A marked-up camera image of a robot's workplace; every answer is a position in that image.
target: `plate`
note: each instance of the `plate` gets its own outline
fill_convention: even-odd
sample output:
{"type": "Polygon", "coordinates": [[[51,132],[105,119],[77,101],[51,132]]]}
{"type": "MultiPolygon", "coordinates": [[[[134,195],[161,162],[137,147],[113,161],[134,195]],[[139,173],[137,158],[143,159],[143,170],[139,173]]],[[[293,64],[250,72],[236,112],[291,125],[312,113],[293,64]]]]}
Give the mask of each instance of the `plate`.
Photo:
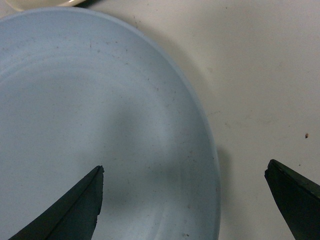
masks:
{"type": "Polygon", "coordinates": [[[0,46],[3,239],[97,165],[103,203],[92,239],[218,238],[211,130],[153,41],[106,14],[53,7],[0,21],[0,46]]]}
{"type": "Polygon", "coordinates": [[[10,7],[17,11],[24,11],[44,7],[71,7],[84,2],[85,0],[5,0],[10,7]]]}

